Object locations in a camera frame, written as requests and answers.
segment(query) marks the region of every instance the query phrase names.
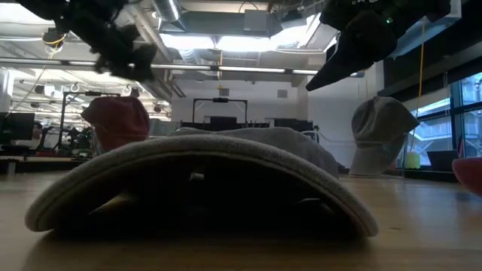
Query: wall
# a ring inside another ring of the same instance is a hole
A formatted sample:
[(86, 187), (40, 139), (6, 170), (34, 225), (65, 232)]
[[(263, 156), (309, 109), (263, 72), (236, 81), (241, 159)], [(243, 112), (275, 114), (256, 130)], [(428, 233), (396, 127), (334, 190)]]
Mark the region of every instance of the wall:
[[(194, 98), (212, 99), (219, 97), (217, 81), (176, 81), (187, 98), (172, 100), (172, 121), (192, 121)], [(297, 118), (297, 89), (289, 82), (225, 81), (222, 87), (230, 89), (229, 99), (248, 100), (248, 121), (264, 122), (266, 118)], [(287, 90), (287, 99), (278, 99), (278, 90)], [(196, 104), (195, 122), (202, 123), (205, 117), (237, 117), (244, 122), (244, 103), (213, 103), (199, 101)]]
[(346, 168), (351, 166), (356, 151), (351, 128), (353, 113), (382, 88), (383, 64), (379, 62), (367, 70), (365, 78), (346, 78), (308, 93), (308, 118), (328, 139), (320, 139), (320, 145)]
[(9, 112), (14, 94), (14, 75), (8, 70), (0, 70), (0, 112)]
[(298, 120), (308, 120), (308, 92), (305, 86), (308, 84), (308, 78), (301, 81), (298, 86), (296, 115)]

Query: gray baseball cap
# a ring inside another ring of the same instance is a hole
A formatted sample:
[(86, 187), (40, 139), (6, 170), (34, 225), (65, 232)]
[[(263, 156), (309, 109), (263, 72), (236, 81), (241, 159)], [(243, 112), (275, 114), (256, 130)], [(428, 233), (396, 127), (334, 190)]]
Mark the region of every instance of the gray baseball cap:
[[(193, 180), (199, 172), (203, 179)], [(365, 205), (338, 181), (333, 156), (288, 128), (181, 130), (164, 139), (124, 145), (52, 184), (30, 207), (26, 226), (45, 231), (81, 224), (125, 193), (159, 206), (149, 214), (162, 218), (161, 210), (184, 210), (194, 203), (222, 217), (269, 217), (315, 200), (317, 208), (326, 207), (330, 218), (353, 225), (360, 235), (378, 232)], [(319, 220), (322, 226), (329, 224), (323, 216)], [(287, 222), (311, 226), (307, 220)]]
[(379, 175), (400, 153), (407, 134), (419, 125), (396, 99), (374, 97), (361, 104), (352, 118), (357, 150), (350, 174)]

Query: red baseball cap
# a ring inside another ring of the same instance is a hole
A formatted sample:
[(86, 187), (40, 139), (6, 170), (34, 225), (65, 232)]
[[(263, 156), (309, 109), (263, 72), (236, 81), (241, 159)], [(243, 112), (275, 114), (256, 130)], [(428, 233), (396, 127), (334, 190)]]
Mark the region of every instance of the red baseball cap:
[(96, 129), (104, 151), (144, 141), (149, 134), (149, 114), (134, 97), (96, 98), (81, 116)]

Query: table surface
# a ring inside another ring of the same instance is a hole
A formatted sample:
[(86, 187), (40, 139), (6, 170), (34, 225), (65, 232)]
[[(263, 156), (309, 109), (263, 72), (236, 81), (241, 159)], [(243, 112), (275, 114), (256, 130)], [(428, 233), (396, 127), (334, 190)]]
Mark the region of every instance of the table surface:
[(23, 225), (29, 204), (62, 173), (0, 177), (0, 269), (481, 270), (482, 199), (458, 184), (341, 178), (378, 220), (359, 240), (278, 236), (63, 239)]
[(78, 162), (88, 160), (80, 157), (36, 157), (36, 156), (0, 156), (0, 160), (18, 160), (20, 162)]

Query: ceiling light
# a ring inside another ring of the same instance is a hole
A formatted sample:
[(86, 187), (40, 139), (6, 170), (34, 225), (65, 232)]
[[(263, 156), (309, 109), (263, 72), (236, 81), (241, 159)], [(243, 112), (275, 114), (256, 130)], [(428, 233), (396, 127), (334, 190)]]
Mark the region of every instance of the ceiling light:
[(83, 120), (74, 120), (74, 119), (64, 119), (64, 123), (82, 123)]
[[(62, 63), (62, 61), (59, 61), (57, 60), (57, 62), (60, 64), (60, 65), (64, 65)], [(90, 67), (92, 65), (95, 65), (96, 63), (95, 62), (92, 62), (92, 61), (70, 61), (70, 65), (79, 65), (79, 66), (86, 66), (86, 67)]]
[(318, 71), (313, 70), (293, 70), (293, 75), (316, 75)]
[(211, 67), (206, 65), (176, 65), (176, 64), (152, 64), (153, 69), (174, 69), (191, 71), (210, 71)]
[(224, 36), (218, 42), (217, 49), (228, 52), (266, 52), (275, 50), (276, 45), (269, 38)]
[(77, 102), (85, 102), (83, 99), (78, 98), (78, 97), (74, 97), (74, 96), (72, 96), (72, 95), (70, 95), (70, 94), (67, 95), (67, 98), (74, 99), (74, 100), (77, 101)]
[(178, 50), (212, 49), (214, 42), (208, 36), (160, 34), (163, 43)]
[(280, 33), (271, 37), (270, 41), (276, 48), (280, 45), (290, 45), (300, 41), (307, 31), (308, 26), (295, 26), (283, 29)]
[(63, 99), (62, 91), (55, 90), (55, 86), (52, 84), (44, 85), (44, 95), (50, 98)]
[(283, 73), (283, 72), (285, 72), (285, 69), (230, 67), (230, 66), (220, 66), (219, 70), (224, 71), (224, 72), (266, 72), (266, 73)]
[(151, 119), (158, 119), (158, 120), (164, 120), (164, 121), (171, 121), (171, 119), (167, 116), (160, 116), (160, 115), (149, 115), (149, 118)]
[(323, 50), (323, 53), (326, 53), (328, 51), (328, 49), (330, 49), (331, 46), (335, 45), (337, 43), (337, 35), (335, 35), (330, 43), (326, 46), (326, 48)]
[(311, 15), (310, 17), (307, 18), (307, 30), (305, 32), (304, 37), (300, 40), (298, 43), (298, 48), (303, 47), (310, 42), (311, 38), (315, 34), (315, 31), (318, 29), (319, 24), (321, 23), (319, 21), (319, 17), (321, 16), (321, 13)]

